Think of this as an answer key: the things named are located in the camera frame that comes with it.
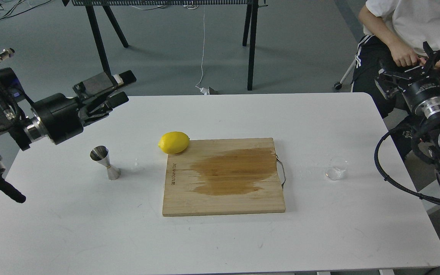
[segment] wooden cutting board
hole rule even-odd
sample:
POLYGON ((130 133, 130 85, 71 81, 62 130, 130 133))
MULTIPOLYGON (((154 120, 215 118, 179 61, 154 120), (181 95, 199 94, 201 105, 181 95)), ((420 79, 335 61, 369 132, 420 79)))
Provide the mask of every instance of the wooden cutting board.
POLYGON ((272 138, 190 141, 167 159, 163 216, 285 209, 272 138))

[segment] stainless steel jigger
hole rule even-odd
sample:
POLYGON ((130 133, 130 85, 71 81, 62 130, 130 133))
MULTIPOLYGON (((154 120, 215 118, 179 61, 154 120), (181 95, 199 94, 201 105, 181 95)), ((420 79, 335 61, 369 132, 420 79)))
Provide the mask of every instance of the stainless steel jigger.
POLYGON ((89 156, 95 162, 98 162, 99 164, 106 167, 108 179, 113 181, 120 177, 120 168, 114 167, 110 164, 110 155, 108 154, 108 148, 106 148, 105 146, 97 146, 93 150, 91 150, 89 156))

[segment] glass cup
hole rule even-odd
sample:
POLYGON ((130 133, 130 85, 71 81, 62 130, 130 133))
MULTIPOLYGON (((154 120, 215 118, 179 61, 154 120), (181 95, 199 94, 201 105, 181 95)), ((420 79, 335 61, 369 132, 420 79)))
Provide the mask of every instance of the glass cup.
POLYGON ((330 180, 337 181, 344 177, 347 171, 347 160, 336 156, 330 159, 329 166, 325 169, 325 176, 330 180))

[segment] black table leg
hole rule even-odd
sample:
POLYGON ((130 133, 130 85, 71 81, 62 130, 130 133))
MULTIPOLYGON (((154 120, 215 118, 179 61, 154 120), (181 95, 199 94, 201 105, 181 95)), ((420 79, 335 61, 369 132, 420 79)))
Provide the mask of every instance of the black table leg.
POLYGON ((247 90, 252 91, 252 80, 254 78, 254 54, 256 51, 256 30, 257 30, 257 11, 259 0, 254 0, 252 4, 251 33, 249 45, 249 70, 247 73, 247 90))
POLYGON ((96 43, 96 49, 98 49, 99 59, 101 60, 101 66, 105 73, 111 74, 110 64, 108 64, 108 58, 106 58, 105 46, 103 46, 103 39, 99 32, 98 21, 96 21, 96 14, 94 13, 93 6, 86 6, 87 17, 89 18, 89 24, 91 24, 91 30, 93 31, 94 42, 96 43))
POLYGON ((110 19, 110 22, 112 23, 113 28, 115 29, 116 34, 118 35, 118 38, 120 38, 120 41, 122 42, 122 45, 124 48, 128 48, 128 42, 125 39, 125 36, 123 35, 122 29, 118 25, 118 22, 115 18, 115 15, 112 12, 112 9, 110 6, 103 6, 103 9, 106 12, 106 15, 108 16, 108 19, 110 19))
POLYGON ((246 23, 244 24, 244 37, 242 39, 242 46, 248 45, 249 26, 251 21, 252 5, 247 5, 246 23))

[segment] black pants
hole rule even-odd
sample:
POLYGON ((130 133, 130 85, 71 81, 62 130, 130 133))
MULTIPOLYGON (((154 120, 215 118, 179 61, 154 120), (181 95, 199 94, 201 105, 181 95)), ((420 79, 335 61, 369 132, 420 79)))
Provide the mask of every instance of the black pants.
MULTIPOLYGON (((408 112, 407 104, 401 94, 397 94, 391 100, 386 100, 374 83, 374 79, 379 75, 380 63, 389 71, 403 73, 403 71, 409 68, 398 67, 391 57, 390 49, 376 36, 364 36, 359 42, 357 53, 357 63, 353 75, 353 92, 369 94, 382 118, 387 117, 395 107, 408 112)), ((400 153, 402 160, 404 160, 405 156, 412 151, 410 139, 404 137, 402 133, 393 134, 391 137, 398 153, 400 153)))

